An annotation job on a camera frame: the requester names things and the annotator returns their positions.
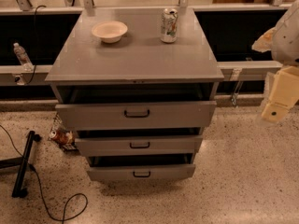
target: beige bowl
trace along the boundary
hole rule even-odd
[[[119,21],[104,21],[92,28],[92,34],[106,43],[118,42],[127,31],[128,27]]]

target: white robot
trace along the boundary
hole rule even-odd
[[[299,100],[299,0],[295,1],[273,29],[272,58],[284,64],[274,75],[262,120],[282,120]]]

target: bottle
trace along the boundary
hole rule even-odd
[[[34,66],[31,63],[29,56],[26,53],[26,50],[22,46],[20,46],[19,43],[14,43],[13,46],[14,46],[13,51],[15,52],[16,56],[18,57],[19,62],[21,63],[24,70],[25,71],[33,71]]]

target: drawer handle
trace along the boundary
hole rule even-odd
[[[143,112],[143,113],[136,113],[136,112],[132,112],[131,114],[127,111],[127,110],[124,110],[123,112],[123,115],[126,117],[126,118],[146,118],[150,115],[150,110],[148,109],[146,112]]]
[[[147,142],[145,144],[130,143],[130,148],[149,148],[149,147],[150,147],[150,142]]]
[[[150,177],[150,171],[148,171],[148,172],[133,172],[133,176],[137,177],[137,178],[139,178],[139,177],[143,177],[143,178]]]

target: terrazzo floor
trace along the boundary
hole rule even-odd
[[[0,124],[20,152],[30,130],[42,136],[30,162],[39,173],[49,212],[61,219],[64,203],[84,193],[88,206],[67,223],[299,223],[299,108],[280,124],[256,124],[257,105],[220,105],[195,158],[193,178],[179,181],[98,183],[86,174],[87,162],[76,152],[62,152],[48,140],[54,104],[0,103]],[[17,157],[0,129],[0,159]],[[56,223],[42,203],[37,178],[28,171],[28,195],[11,198],[18,168],[0,170],[0,223]],[[73,199],[66,217],[79,212]]]

